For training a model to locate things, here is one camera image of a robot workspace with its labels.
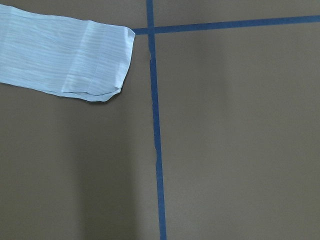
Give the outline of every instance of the blue line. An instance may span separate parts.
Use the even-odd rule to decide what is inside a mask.
[[[153,113],[153,134],[154,134],[154,146],[156,151],[155,171],[156,171],[156,189],[157,189],[157,197],[158,197],[159,230],[160,230],[160,240],[167,240],[153,0],[146,0],[146,12],[147,12],[147,25],[148,25],[147,31],[148,31],[149,51],[151,56],[150,78],[151,78],[151,98],[152,98],[152,113]]]
[[[306,24],[306,23],[319,23],[320,15],[314,16],[293,16],[293,17],[280,17],[280,18],[265,18],[254,20],[241,20],[241,21],[222,21],[210,23],[198,23],[187,25],[174,25],[174,26],[156,26],[154,28],[155,34],[166,33],[179,33],[189,31],[202,31],[214,29],[233,29],[257,26],[271,26],[271,25],[286,25],[286,24]],[[137,35],[148,34],[147,28],[136,28]]]

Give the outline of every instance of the gray surface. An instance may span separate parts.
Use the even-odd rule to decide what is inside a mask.
[[[154,0],[155,26],[318,15],[318,0]]]
[[[0,239],[159,239],[149,58],[107,103],[0,85]]]
[[[37,14],[92,20],[129,28],[147,26],[145,0],[0,0],[0,4]]]
[[[169,240],[320,238],[319,29],[156,36]]]

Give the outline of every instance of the striped fabric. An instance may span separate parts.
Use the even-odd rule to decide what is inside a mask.
[[[121,91],[134,38],[124,26],[0,4],[0,82],[104,102]]]

